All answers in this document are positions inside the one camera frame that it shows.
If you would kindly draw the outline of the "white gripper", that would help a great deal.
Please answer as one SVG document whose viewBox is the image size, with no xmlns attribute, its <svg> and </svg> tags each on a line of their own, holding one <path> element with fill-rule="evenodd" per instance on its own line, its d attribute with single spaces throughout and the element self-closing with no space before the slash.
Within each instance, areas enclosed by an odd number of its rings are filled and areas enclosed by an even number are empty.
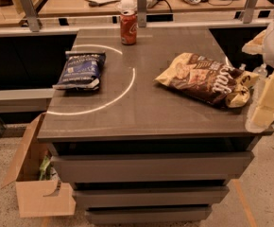
<svg viewBox="0 0 274 227">
<path fill-rule="evenodd" d="M 242 47 L 244 53 L 262 54 L 264 62 L 274 68 L 274 20 Z M 245 127 L 247 131 L 265 131 L 274 122 L 274 72 L 267 78 L 259 77 L 252 102 L 248 108 Z"/>
</svg>

